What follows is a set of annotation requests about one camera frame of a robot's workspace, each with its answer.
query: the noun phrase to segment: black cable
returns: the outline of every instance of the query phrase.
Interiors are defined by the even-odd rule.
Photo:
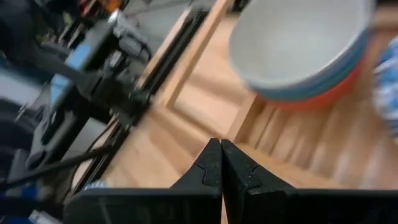
[[[94,147],[94,145],[95,145],[95,143],[96,143],[98,140],[100,140],[100,138],[103,137],[104,134],[107,133],[117,122],[118,122],[117,119],[114,119],[113,121],[111,121],[111,122],[108,124],[108,126],[104,129],[104,131],[102,131],[101,134],[99,134],[98,137],[90,144],[90,146],[88,146],[86,152],[92,150],[93,147]],[[71,189],[72,189],[73,180],[74,180],[74,177],[75,177],[76,172],[77,172],[78,169],[79,169],[79,166],[77,166],[77,167],[75,168],[75,170],[72,172],[72,177],[71,177],[70,183],[69,183],[69,191],[67,192],[66,195],[68,195],[69,192],[70,192]]]

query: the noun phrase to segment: white bowl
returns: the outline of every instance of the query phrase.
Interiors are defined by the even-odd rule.
[[[232,67],[251,86],[278,89],[322,75],[369,24],[373,0],[258,0],[229,39]]]

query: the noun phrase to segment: black plastic part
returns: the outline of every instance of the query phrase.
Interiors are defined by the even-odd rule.
[[[221,191],[204,189],[91,189],[65,206],[64,224],[219,224]]]
[[[57,129],[61,126],[65,119],[65,112],[64,111],[58,111],[52,115],[52,118],[50,118],[46,125],[46,132],[43,133],[42,136],[42,144],[48,144],[51,138],[53,138],[55,132]]]
[[[284,203],[284,223],[398,223],[396,190],[297,189]]]
[[[187,187],[222,188],[222,148],[219,139],[210,139],[203,152],[191,168],[172,186],[173,189]]]
[[[284,190],[294,188],[229,140],[222,140],[221,144],[224,200],[229,223],[274,223],[280,211],[284,211],[280,197],[284,197]]]
[[[88,119],[89,116],[86,114],[73,116],[66,121],[64,126],[57,130],[57,137],[52,138],[46,145],[47,153],[40,166],[61,161]]]
[[[33,210],[45,211],[54,218],[62,219],[63,205],[50,202],[38,202],[22,197],[1,197],[0,216],[29,217]]]

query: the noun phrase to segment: black metal frame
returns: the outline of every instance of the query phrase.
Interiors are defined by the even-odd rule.
[[[117,116],[119,119],[103,147],[95,149],[91,152],[87,152],[84,155],[76,156],[71,159],[59,162],[62,156],[72,144],[72,142],[77,137],[78,133],[84,127],[88,118],[95,115],[92,112],[98,111],[96,110],[98,106],[84,99],[78,93],[75,85],[69,85],[63,96],[58,100],[57,105],[55,105],[54,107],[53,113],[59,113],[59,115],[57,115],[59,117],[59,121],[55,119],[55,123],[52,124],[54,125],[54,128],[47,129],[47,135],[40,135],[40,137],[44,137],[41,140],[44,140],[45,142],[55,141],[57,143],[57,147],[61,147],[62,150],[47,159],[46,164],[48,165],[41,166],[38,169],[29,172],[24,177],[1,182],[0,192],[22,185],[24,183],[32,182],[41,177],[45,177],[46,175],[59,172],[60,170],[71,169],[78,166],[82,162],[88,161],[90,159],[93,160],[91,162],[91,165],[84,173],[83,177],[80,179],[78,185],[74,189],[70,189],[70,193],[68,194],[68,196],[75,195],[77,192],[81,191],[87,184],[99,179],[105,172],[106,168],[109,166],[109,163],[116,155],[124,140],[129,135],[130,128],[132,126],[137,126],[141,118],[144,116],[145,112],[150,106],[149,99],[157,93],[160,86],[163,84],[169,73],[172,71],[176,62],[183,54],[185,48],[190,43],[192,37],[196,34],[197,30],[200,28],[207,15],[208,11],[202,9],[191,11],[190,15],[185,19],[182,28],[179,30],[173,42],[166,50],[166,53],[164,53],[155,69],[147,78],[143,87],[139,90],[139,92],[144,93],[147,96],[146,101],[144,101],[144,103],[142,103],[142,101],[140,100],[128,101],[125,102],[124,105],[120,105],[119,109],[121,110],[117,111]],[[64,113],[73,113],[74,116],[72,117],[72,121],[68,122],[67,131],[59,136],[59,134],[55,133],[59,131],[60,128],[62,128],[62,125],[65,124],[66,118],[64,116]],[[97,117],[101,116],[103,116],[103,113],[97,114]],[[6,208],[7,205],[11,202],[13,205],[16,205],[14,207],[15,209],[18,207],[18,210],[20,210],[20,212],[18,210],[11,211],[9,209],[2,209]],[[26,217],[30,215],[30,213],[27,211],[39,209],[53,215],[55,218],[62,219],[62,213],[60,212],[63,208],[62,204],[63,201],[55,202],[52,203],[52,207],[51,205],[48,205],[48,202],[33,202],[31,200],[26,200],[23,198],[0,198],[0,215],[15,215],[20,217]]]

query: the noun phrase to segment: metal rod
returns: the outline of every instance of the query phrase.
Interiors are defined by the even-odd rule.
[[[31,182],[33,180],[37,180],[45,175],[48,175],[48,174],[51,174],[54,172],[58,172],[59,170],[75,167],[75,166],[81,164],[82,162],[85,162],[92,158],[103,156],[103,155],[107,154],[110,149],[112,149],[111,146],[103,146],[103,147],[95,149],[91,152],[87,152],[86,154],[83,154],[81,156],[76,156],[71,159],[67,159],[63,162],[59,162],[56,164],[50,164],[41,169],[34,170],[32,172],[29,172],[25,177],[20,177],[18,179],[12,179],[12,180],[6,180],[6,181],[0,183],[0,192],[6,191],[13,187],[17,187],[17,186],[22,185],[27,182]]]

